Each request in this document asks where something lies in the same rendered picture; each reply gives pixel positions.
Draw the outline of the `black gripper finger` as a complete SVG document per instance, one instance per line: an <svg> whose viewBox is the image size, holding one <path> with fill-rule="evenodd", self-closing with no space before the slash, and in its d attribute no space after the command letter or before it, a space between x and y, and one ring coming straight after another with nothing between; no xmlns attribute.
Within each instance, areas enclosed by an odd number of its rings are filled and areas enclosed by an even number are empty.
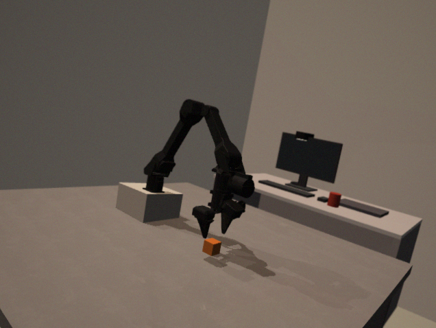
<svg viewBox="0 0 436 328"><path fill-rule="evenodd" d="M194 217L195 217L195 216L194 216ZM197 218L197 217L195 217L195 218ZM203 238L206 238L206 237L207 237L207 234L208 234L208 230L209 230L210 224L211 224L212 222L214 222L214 220L208 220L208 221L205 221L205 220L202 220L202 219L197 218L197 221L198 221L198 223L199 223L199 227L200 227L200 230L201 230L201 232L202 232L202 236L203 236Z"/></svg>
<svg viewBox="0 0 436 328"><path fill-rule="evenodd" d="M221 213L221 232L223 234L226 233L232 221L225 213Z"/></svg>

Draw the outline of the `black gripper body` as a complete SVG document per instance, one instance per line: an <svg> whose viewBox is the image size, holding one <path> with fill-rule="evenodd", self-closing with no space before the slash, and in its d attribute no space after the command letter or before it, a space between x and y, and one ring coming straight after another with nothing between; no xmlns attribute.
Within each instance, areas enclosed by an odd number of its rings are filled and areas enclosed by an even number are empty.
<svg viewBox="0 0 436 328"><path fill-rule="evenodd" d="M215 214L220 213L217 211L220 200L222 198L229 200L234 196L234 194L232 194L230 191L222 191L215 188L213 188L213 190L210 190L210 194L213 195L211 202L208 203L208 206L210 206L211 209L203 205L194 207L192 211L193 216L205 221L213 220Z"/></svg>

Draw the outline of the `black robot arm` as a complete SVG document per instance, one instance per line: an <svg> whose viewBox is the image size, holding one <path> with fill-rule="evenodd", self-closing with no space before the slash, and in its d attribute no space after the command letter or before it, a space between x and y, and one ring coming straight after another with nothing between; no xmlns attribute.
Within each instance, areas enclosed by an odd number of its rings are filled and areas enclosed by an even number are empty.
<svg viewBox="0 0 436 328"><path fill-rule="evenodd" d="M148 175L147 186L143 188L144 190L151 193L164 193L162 191L163 180L164 177L168 178L175 166L174 156L178 148L191 127L200 122L203 117L215 143L215 158L218 165L212 169L212 172L216 172L214 188L230 191L244 198L249 198L254 193L253 176L245 174L241 153L230 141L218 108L193 99L182 103L180 120L164 148L155 154L144 168L144 174ZM222 198L217 211L221 213L221 209L231 220L235 220L245 213L245 202Z"/></svg>

